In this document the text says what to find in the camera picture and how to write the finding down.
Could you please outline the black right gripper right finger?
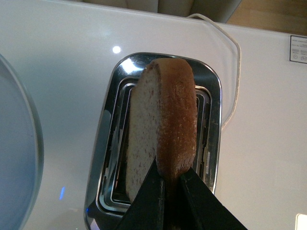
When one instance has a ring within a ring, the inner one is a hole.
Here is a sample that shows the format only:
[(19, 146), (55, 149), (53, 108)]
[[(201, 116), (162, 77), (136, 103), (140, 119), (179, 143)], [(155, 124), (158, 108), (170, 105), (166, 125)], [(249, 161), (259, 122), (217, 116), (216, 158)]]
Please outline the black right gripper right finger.
[(183, 230), (245, 230), (246, 227), (216, 198), (191, 168), (180, 177)]

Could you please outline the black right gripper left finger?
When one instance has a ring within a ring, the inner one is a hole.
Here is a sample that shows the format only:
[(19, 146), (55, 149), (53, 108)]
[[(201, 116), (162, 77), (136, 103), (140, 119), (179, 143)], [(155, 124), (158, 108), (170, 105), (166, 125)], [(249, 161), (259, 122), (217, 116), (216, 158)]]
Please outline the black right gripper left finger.
[(165, 182), (153, 161), (138, 193), (117, 230), (162, 230), (164, 228)]

